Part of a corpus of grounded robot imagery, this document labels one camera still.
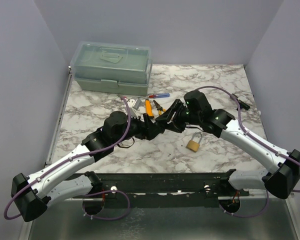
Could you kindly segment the black padlock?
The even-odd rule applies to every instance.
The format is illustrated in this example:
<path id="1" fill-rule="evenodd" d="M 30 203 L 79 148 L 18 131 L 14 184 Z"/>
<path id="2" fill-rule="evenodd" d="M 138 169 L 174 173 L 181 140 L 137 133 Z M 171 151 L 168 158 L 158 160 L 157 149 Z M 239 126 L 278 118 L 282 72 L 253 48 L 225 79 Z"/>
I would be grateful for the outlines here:
<path id="1" fill-rule="evenodd" d="M 166 118 L 161 118 L 161 116 L 157 117 L 154 121 L 154 124 L 156 127 L 161 129 L 162 131 L 165 131 L 169 127 L 169 121 Z"/>

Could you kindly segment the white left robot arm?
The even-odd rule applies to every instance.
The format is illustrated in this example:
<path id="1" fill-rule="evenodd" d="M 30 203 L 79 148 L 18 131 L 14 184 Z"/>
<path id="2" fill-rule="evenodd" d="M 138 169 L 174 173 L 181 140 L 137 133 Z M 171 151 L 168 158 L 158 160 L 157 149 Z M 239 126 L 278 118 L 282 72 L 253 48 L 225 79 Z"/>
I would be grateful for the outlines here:
<path id="1" fill-rule="evenodd" d="M 29 176 L 19 173 L 12 179 L 11 202 L 15 203 L 18 216 L 25 222 L 38 218 L 48 208 L 51 190 L 76 171 L 109 155 L 117 144 L 128 138 L 152 140 L 164 133 L 167 126 L 158 118 L 151 121 L 147 114 L 140 120 L 122 111 L 111 113 L 103 126 L 89 134 L 71 153 L 41 171 Z"/>

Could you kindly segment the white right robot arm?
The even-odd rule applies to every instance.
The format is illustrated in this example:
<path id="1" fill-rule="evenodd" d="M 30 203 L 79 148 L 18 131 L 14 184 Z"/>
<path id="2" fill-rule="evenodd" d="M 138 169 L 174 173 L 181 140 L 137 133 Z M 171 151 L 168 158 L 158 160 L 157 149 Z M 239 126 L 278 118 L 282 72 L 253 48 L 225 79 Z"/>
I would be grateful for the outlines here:
<path id="1" fill-rule="evenodd" d="M 240 121 L 223 109 L 212 109 L 204 93 L 193 90 L 184 95 L 184 102 L 175 100 L 170 108 L 157 117 L 166 129 L 181 133 L 186 125 L 199 126 L 237 146 L 255 160 L 263 169 L 257 171 L 235 170 L 220 183 L 220 191 L 231 196 L 237 190 L 267 190 L 279 199 L 286 199 L 300 180 L 300 152 L 273 146 L 270 142 L 245 128 Z"/>

